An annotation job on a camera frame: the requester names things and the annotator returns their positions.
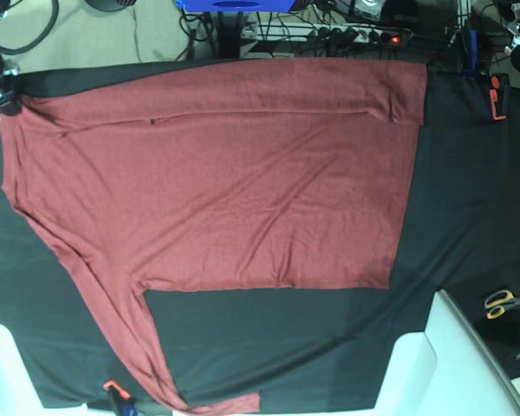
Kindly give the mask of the red long-sleeve T-shirt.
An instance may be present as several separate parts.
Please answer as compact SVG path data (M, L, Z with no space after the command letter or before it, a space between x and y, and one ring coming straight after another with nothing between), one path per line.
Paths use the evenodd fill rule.
M257 393L179 396L144 292L386 288L426 80L410 62L257 59L24 97L0 119L3 191L154 399L255 412Z

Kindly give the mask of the blue plastic bin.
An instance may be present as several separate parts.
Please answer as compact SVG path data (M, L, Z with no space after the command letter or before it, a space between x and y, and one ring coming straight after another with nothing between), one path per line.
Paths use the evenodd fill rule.
M188 12L288 12L292 0L176 0L175 5Z

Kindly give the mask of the white power strip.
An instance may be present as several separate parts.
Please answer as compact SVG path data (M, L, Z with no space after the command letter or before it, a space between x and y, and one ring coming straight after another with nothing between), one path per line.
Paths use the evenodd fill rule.
M413 38L407 28L381 27L366 23L315 24L315 23L248 23L241 38L256 42L306 42L335 38L375 45L405 45Z

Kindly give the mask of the orange blue clamp bottom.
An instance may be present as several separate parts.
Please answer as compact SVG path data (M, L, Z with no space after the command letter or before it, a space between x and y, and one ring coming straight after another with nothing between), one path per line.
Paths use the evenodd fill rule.
M134 398L115 381L109 380L103 384L107 399L116 416L139 416Z

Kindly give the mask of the blue clamp at right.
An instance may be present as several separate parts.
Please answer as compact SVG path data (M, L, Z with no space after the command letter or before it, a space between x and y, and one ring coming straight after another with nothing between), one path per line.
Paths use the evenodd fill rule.
M463 77L475 79L478 69L478 39L477 31L468 29L464 33L465 61L461 74Z

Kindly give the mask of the black table cloth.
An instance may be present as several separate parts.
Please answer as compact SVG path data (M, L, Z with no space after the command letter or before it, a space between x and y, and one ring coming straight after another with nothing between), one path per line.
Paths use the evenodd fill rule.
M371 407L394 342L426 324L445 289L512 379L520 308L494 321L483 300L520 295L520 89L494 121L484 87L430 73L426 121L387 290L149 291L162 349L191 402L257 391L263 413ZM0 324L48 408L144 389L109 347L66 271L10 207L0 143Z

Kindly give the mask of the orange black clamp right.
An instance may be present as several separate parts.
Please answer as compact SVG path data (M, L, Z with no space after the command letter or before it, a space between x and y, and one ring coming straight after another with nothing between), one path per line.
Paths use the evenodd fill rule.
M489 89L491 116L493 120L504 120L509 111L510 77L506 73L491 76Z

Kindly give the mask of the white left table frame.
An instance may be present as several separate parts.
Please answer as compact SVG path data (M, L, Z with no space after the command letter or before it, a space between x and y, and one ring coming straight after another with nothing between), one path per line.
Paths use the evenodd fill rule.
M87 415L85 405L42 406L11 332L0 324L0 415Z

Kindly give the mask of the white table frame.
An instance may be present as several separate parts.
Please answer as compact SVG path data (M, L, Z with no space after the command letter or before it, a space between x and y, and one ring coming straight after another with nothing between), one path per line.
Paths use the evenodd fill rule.
M375 415L520 415L520 394L446 291L394 343Z
M0 415L87 415L85 405L42 406L11 332L0 324Z

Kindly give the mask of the white right table frame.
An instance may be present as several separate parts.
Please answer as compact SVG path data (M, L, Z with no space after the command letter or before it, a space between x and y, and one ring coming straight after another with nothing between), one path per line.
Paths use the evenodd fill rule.
M394 343L375 415L520 415L520 394L446 291Z

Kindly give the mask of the yellow-handled scissors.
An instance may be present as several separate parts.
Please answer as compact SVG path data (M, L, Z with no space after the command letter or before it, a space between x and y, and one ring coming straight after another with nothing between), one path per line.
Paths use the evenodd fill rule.
M487 320L495 320L517 307L520 307L520 297L515 296L508 289L499 290L484 300L485 317Z

